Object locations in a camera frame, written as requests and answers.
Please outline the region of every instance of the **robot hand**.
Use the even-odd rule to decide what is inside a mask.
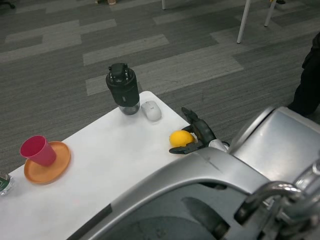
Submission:
[[[204,120],[198,118],[197,114],[194,111],[189,110],[185,107],[182,107],[181,111],[185,115],[187,122],[190,124],[189,126],[186,126],[185,128],[183,128],[182,130],[185,130],[189,133],[194,133],[198,141],[191,142],[186,146],[171,148],[169,150],[170,153],[188,154],[198,149],[208,147],[209,143],[212,140],[217,139],[215,134],[212,132],[211,128],[208,126],[208,124]]]

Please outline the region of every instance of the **black water bottle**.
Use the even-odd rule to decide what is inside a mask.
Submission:
[[[114,101],[121,112],[133,115],[140,108],[140,96],[135,72],[126,63],[115,63],[109,67],[105,78]]]

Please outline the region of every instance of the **clear bottle base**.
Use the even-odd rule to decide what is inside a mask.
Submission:
[[[10,176],[10,182],[9,182],[8,186],[6,186],[5,189],[0,191],[0,196],[7,195],[13,189],[14,185],[15,185],[15,180],[13,179],[12,176]]]
[[[119,109],[121,112],[123,112],[125,115],[133,115],[136,114],[140,109],[140,102],[138,102],[134,106],[119,106]]]

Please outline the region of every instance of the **white table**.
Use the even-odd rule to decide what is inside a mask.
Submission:
[[[111,201],[159,168],[179,158],[169,136],[188,125],[149,91],[162,119],[148,121],[141,110],[126,116],[118,108],[65,139],[71,163],[48,185],[28,182],[24,166],[10,174],[17,186],[0,198],[1,240],[65,240]]]

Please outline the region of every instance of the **white computer mouse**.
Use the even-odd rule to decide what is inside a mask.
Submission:
[[[156,122],[161,118],[161,110],[155,101],[146,101],[141,105],[142,112],[152,122]]]

